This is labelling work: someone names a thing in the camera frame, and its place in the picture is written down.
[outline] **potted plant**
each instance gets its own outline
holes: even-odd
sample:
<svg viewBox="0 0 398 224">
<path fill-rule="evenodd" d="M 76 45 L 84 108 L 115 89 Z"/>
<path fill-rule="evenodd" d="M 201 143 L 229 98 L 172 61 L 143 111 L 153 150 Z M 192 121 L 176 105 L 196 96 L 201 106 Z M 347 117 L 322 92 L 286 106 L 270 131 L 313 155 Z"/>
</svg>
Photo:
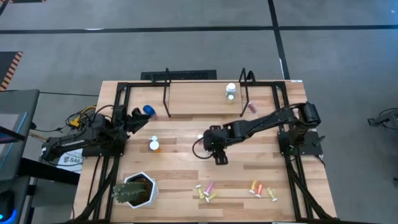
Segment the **potted plant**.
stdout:
<svg viewBox="0 0 398 224">
<path fill-rule="evenodd" d="M 150 205 L 159 194 L 154 179 L 140 172 L 124 179 L 124 184 L 113 187 L 113 197 L 119 203 L 128 203 L 132 208 Z"/>
</svg>

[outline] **small white bottle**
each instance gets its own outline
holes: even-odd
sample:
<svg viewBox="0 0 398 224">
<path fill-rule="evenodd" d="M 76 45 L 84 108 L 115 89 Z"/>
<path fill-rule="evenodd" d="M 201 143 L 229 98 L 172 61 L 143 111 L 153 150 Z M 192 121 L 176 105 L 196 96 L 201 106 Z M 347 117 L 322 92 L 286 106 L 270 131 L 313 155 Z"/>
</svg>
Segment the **small white bottle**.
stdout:
<svg viewBox="0 0 398 224">
<path fill-rule="evenodd" d="M 149 149 L 154 152 L 160 152 L 159 142 L 157 141 L 157 136 L 152 136 L 149 140 Z"/>
<path fill-rule="evenodd" d="M 234 96 L 228 95 L 228 104 L 232 104 L 234 102 Z"/>
<path fill-rule="evenodd" d="M 233 95 L 235 96 L 235 92 L 236 92 L 236 86 L 234 83 L 230 83 L 226 86 L 226 93 L 225 96 L 229 96 L 229 95 Z"/>
</svg>

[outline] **gray carpet floor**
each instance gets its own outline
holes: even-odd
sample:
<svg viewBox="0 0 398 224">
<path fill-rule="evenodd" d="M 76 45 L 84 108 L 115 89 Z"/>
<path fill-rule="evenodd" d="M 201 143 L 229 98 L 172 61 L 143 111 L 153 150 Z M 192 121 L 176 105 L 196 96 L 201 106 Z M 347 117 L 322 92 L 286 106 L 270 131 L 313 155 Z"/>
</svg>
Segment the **gray carpet floor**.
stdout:
<svg viewBox="0 0 398 224">
<path fill-rule="evenodd" d="M 393 0 L 274 0 L 280 26 L 398 24 Z M 271 26 L 266 0 L 48 0 L 9 4 L 0 30 L 93 29 L 178 26 Z M 368 126 L 396 107 L 398 30 L 281 31 L 290 78 L 303 80 L 322 118 L 318 131 L 337 214 L 344 220 L 398 220 L 398 132 Z M 281 79 L 272 30 L 6 34 L 0 51 L 23 51 L 9 89 L 37 88 L 98 94 L 103 80 L 138 80 L 141 72 L 217 69 L 219 79 L 237 78 L 242 67 L 257 79 Z M 34 122 L 41 129 L 96 97 L 40 95 Z M 36 159 L 40 143 L 30 139 L 25 156 Z M 37 208 L 33 223 L 62 222 L 71 206 Z"/>
</svg>

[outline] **pink object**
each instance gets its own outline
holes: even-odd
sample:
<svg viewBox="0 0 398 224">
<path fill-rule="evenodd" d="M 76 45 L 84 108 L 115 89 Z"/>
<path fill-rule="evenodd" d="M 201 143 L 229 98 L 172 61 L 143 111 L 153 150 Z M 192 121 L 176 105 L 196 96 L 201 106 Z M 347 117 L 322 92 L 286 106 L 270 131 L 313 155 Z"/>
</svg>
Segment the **pink object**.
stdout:
<svg viewBox="0 0 398 224">
<path fill-rule="evenodd" d="M 204 194 L 206 196 L 210 195 L 211 190 L 213 190 L 214 182 L 211 182 L 210 185 L 207 187 L 207 189 L 204 191 Z"/>
<path fill-rule="evenodd" d="M 252 102 L 249 102 L 248 104 L 248 108 L 250 109 L 250 111 L 254 114 L 257 113 L 257 108 L 254 106 L 254 104 Z"/>
</svg>

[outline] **blue object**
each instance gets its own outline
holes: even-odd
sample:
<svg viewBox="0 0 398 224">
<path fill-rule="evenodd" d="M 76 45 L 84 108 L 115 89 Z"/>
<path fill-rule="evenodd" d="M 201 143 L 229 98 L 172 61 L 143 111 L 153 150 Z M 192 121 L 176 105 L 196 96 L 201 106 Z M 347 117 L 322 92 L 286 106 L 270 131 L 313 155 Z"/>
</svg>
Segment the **blue object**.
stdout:
<svg viewBox="0 0 398 224">
<path fill-rule="evenodd" d="M 0 222 L 1 224 L 11 224 L 14 223 L 15 219 L 17 218 L 17 210 L 14 209 L 14 211 L 12 212 L 12 215 L 9 219 L 7 219 L 6 221 Z"/>
<path fill-rule="evenodd" d="M 155 110 L 149 105 L 145 105 L 142 110 L 144 111 L 145 114 L 148 114 L 150 116 L 156 114 Z"/>
<path fill-rule="evenodd" d="M 26 115 L 27 115 L 27 113 L 25 113 L 24 116 L 22 117 L 21 123 L 19 123 L 19 126 L 18 126 L 18 128 L 17 128 L 16 133 L 19 133 L 19 131 L 21 130 L 21 127 L 22 127 L 22 125 L 23 125 L 24 122 L 25 122 Z M 14 143 L 11 143 L 10 146 L 8 147 L 8 150 L 7 150 L 7 152 L 6 152 L 6 155 L 4 156 L 4 159 L 3 159 L 3 161 L 2 161 L 1 164 L 0 164 L 0 169 L 2 168 L 2 165 L 4 164 L 4 161 L 6 160 L 6 158 L 7 158 L 7 156 L 8 156 L 8 153 L 10 152 L 10 149 L 12 148 L 12 145 L 13 145 L 13 144 L 14 144 Z"/>
</svg>

